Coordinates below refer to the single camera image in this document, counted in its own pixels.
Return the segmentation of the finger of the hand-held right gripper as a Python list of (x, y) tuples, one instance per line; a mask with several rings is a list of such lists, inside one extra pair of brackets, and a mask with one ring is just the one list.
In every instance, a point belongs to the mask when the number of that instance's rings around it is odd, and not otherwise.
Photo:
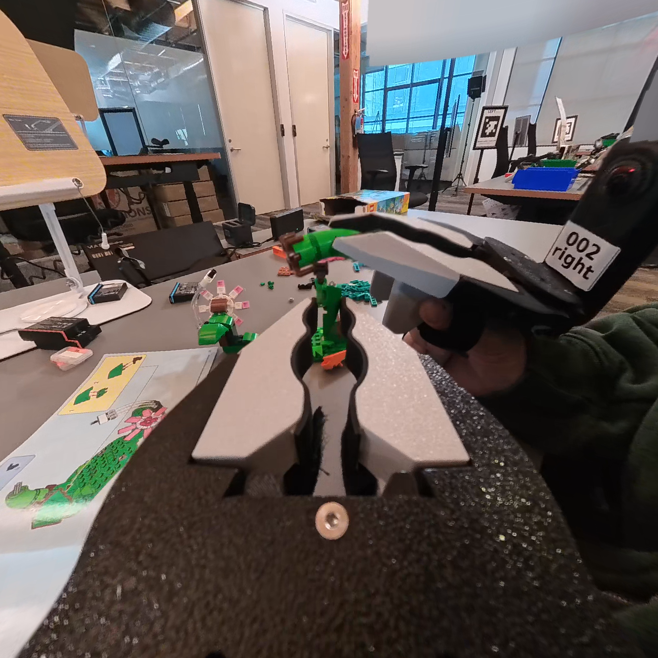
[(494, 292), (518, 292), (503, 274), (479, 260), (452, 256), (390, 232), (337, 237), (333, 247), (393, 280), (382, 323), (398, 335), (421, 323), (423, 301), (445, 298), (463, 280), (490, 284)]
[(387, 232), (438, 251), (475, 251), (486, 243), (481, 237), (446, 224), (382, 212), (337, 215), (329, 219), (328, 226), (354, 230), (359, 234)]

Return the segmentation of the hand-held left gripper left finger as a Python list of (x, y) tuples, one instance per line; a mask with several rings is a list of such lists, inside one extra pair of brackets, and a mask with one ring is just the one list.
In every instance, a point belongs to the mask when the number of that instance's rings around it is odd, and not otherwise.
[(284, 476), (301, 463), (311, 423), (303, 378), (313, 364), (315, 299), (302, 300), (237, 355), (192, 459), (245, 474)]

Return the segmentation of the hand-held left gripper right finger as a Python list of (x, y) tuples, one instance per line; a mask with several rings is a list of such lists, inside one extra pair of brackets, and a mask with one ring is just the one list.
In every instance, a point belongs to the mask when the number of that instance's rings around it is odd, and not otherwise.
[(342, 433), (348, 494), (381, 494), (398, 474), (462, 468), (470, 457), (417, 353), (352, 300), (344, 364), (355, 378)]

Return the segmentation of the green lego cylinder piece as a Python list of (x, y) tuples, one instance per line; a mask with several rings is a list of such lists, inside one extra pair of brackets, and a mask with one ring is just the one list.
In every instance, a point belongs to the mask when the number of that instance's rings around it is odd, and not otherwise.
[(328, 274), (326, 259), (340, 255), (333, 247), (335, 240), (358, 234), (355, 230), (335, 228), (306, 235), (291, 232), (281, 235), (278, 241), (294, 275), (314, 275), (317, 280), (323, 281)]

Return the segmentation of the green lego base build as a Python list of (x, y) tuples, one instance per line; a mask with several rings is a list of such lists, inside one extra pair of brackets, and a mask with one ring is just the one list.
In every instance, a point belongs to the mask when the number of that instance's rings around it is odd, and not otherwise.
[(316, 302), (323, 310), (322, 324), (310, 339), (313, 360), (322, 363), (323, 357), (331, 353), (347, 350), (345, 339), (340, 325), (341, 291), (333, 282), (314, 280)]

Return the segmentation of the pink lego flower assembly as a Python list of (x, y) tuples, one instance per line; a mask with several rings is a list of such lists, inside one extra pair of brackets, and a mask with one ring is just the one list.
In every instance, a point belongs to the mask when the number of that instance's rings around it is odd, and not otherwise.
[(216, 281), (217, 269), (209, 269), (197, 284), (192, 309), (197, 324), (200, 346), (219, 345), (224, 353), (236, 354), (256, 340), (256, 332), (240, 333), (243, 324), (238, 311), (250, 308), (241, 300), (243, 288), (235, 286), (227, 292), (224, 280)]

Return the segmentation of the lego instruction booklet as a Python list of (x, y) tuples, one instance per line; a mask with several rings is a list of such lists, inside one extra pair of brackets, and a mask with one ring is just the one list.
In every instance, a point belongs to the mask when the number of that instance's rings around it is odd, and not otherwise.
[(1, 462), (1, 656), (15, 657), (68, 582), (112, 483), (209, 374), (217, 348), (104, 355)]

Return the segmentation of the black office chair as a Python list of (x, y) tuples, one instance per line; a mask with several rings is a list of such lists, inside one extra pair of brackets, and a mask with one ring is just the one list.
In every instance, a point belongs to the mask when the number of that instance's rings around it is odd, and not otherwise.
[[(361, 166), (361, 190), (400, 192), (391, 134), (360, 134), (357, 136), (357, 145)], [(402, 192), (410, 193), (409, 209), (420, 207), (429, 200), (422, 192)]]

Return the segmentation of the blue plastic bin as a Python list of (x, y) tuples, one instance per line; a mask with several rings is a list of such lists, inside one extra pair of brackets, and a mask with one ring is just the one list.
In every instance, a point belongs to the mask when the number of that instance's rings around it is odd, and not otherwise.
[(514, 173), (512, 185), (516, 190), (567, 192), (579, 174), (574, 167), (529, 167)]

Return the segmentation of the tag poster on easel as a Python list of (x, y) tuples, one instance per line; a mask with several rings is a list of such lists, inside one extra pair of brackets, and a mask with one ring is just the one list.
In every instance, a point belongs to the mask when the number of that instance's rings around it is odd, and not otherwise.
[(474, 151), (496, 148), (502, 127), (505, 125), (507, 110), (506, 105), (486, 105), (482, 108), (474, 137)]

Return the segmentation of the wooden pillar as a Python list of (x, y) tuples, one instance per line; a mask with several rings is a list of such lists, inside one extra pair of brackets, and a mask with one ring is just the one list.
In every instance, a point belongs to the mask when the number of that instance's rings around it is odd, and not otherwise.
[(358, 190), (356, 127), (361, 110), (361, 1), (339, 1), (341, 193)]

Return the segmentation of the black charger box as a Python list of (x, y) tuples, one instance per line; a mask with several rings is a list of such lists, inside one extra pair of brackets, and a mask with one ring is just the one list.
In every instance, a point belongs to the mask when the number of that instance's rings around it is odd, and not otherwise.
[(305, 220), (303, 208), (284, 210), (270, 215), (270, 230), (275, 242), (280, 237), (289, 233), (302, 233), (304, 231)]

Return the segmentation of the large window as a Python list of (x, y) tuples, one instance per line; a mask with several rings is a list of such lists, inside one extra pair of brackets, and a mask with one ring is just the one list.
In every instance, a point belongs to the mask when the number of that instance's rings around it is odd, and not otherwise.
[(463, 127), (476, 55), (370, 66), (361, 74), (366, 134), (417, 134)]

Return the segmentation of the wooden office desk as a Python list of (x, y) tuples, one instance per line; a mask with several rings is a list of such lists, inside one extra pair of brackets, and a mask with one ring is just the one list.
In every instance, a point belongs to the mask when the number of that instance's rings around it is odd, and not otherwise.
[(221, 153), (154, 153), (147, 155), (101, 156), (107, 176), (116, 172), (144, 172), (157, 182), (196, 182), (199, 169), (213, 160), (221, 160)]

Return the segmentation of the black monitor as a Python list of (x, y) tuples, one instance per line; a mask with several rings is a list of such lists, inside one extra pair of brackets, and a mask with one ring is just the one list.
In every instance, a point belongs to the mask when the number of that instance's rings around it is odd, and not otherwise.
[(113, 157), (143, 155), (147, 148), (134, 107), (99, 109)]

